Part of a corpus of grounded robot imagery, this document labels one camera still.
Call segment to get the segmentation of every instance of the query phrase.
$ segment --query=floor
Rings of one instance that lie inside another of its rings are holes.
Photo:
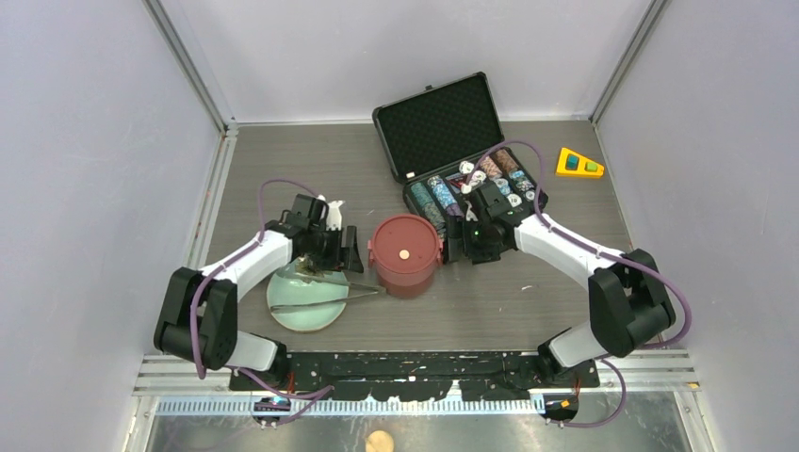
[[[561,147],[604,163],[587,121],[506,122],[507,138],[529,140],[546,155],[546,211],[563,226],[620,250],[629,239],[610,177],[599,180],[554,176]],[[519,148],[532,173],[535,156]],[[208,262],[251,239],[258,228],[255,193],[268,178],[294,178],[346,201],[345,224],[358,227],[367,259],[367,240],[384,219],[406,213],[401,186],[371,124],[274,125],[243,127],[238,135]],[[297,190],[274,186],[265,193],[268,218],[290,207]],[[433,287],[417,299],[381,296],[352,304],[327,329],[286,330],[271,317],[266,282],[239,306],[239,328],[282,341],[290,350],[516,350],[534,349],[554,334],[587,320],[588,298],[575,282],[543,261],[508,251],[500,262],[472,266],[459,262],[440,269]],[[351,281],[374,283],[369,270]]]

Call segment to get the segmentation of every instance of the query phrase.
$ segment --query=yellow toy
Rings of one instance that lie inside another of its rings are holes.
[[[561,148],[561,156],[558,158],[555,174],[565,177],[599,178],[605,174],[605,167],[569,148]]]

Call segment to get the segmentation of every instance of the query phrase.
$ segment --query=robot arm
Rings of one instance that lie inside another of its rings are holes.
[[[190,304],[201,281],[217,269],[201,295],[204,313],[198,315],[198,336],[203,365],[247,367],[265,372],[262,377],[281,380],[288,369],[285,345],[239,331],[237,306],[269,274],[298,257],[318,271],[349,270],[363,273],[356,228],[341,229],[343,202],[297,195],[291,210],[267,223],[263,238],[257,234],[231,255],[199,270],[177,269],[170,278],[155,330],[155,347],[193,361],[189,332]],[[225,263],[252,249],[234,263]]]
[[[464,223],[465,237],[470,237],[465,250],[473,262],[496,261],[505,250],[520,250],[545,260],[588,291],[589,320],[538,347],[537,366],[543,380],[599,356],[627,356],[675,323],[662,282],[602,257],[617,256],[657,270],[646,251],[604,248],[546,214],[542,214],[544,222],[528,202],[512,207],[493,184],[480,186],[468,196],[478,217],[476,222]],[[571,239],[553,233],[552,228]]]

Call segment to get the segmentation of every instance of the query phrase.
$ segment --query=light green plate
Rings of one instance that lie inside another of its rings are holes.
[[[346,285],[304,282],[298,279],[278,276],[282,271],[294,273],[296,264],[297,261],[294,261],[285,268],[278,270],[269,280],[267,305],[270,308],[272,304],[305,304],[331,299],[345,299],[350,292]],[[326,275],[325,278],[344,283],[347,281],[347,277],[341,272],[333,272]],[[347,307],[347,302],[342,300],[340,303],[306,308],[296,312],[272,313],[272,316],[277,320],[277,323],[290,330],[311,332],[327,328],[344,312],[345,307]]]

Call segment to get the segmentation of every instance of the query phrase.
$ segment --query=tongs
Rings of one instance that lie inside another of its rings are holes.
[[[298,311],[302,311],[303,309],[306,309],[306,308],[316,308],[318,306],[326,306],[328,304],[336,304],[336,303],[340,303],[342,301],[349,302],[349,301],[353,301],[353,300],[360,300],[360,299],[363,299],[365,297],[369,297],[369,296],[372,296],[372,295],[378,295],[378,294],[384,294],[385,293],[385,287],[382,287],[382,286],[379,286],[379,285],[368,285],[368,284],[360,284],[358,282],[328,280],[326,278],[319,277],[319,276],[311,276],[311,275],[305,275],[305,274],[295,273],[295,272],[278,271],[276,273],[276,275],[281,277],[281,278],[286,278],[286,279],[290,279],[290,280],[301,280],[301,281],[305,281],[305,282],[316,282],[316,283],[326,283],[326,284],[334,284],[334,285],[344,285],[344,286],[347,286],[349,289],[363,290],[363,291],[366,291],[366,292],[363,293],[363,294],[358,294],[358,295],[354,295],[354,296],[351,296],[351,297],[347,296],[344,299],[329,299],[327,301],[317,301],[317,302],[314,302],[314,303],[273,304],[273,305],[269,306],[269,310],[272,311],[273,313],[285,314],[285,313],[289,313],[289,312],[298,312]]]

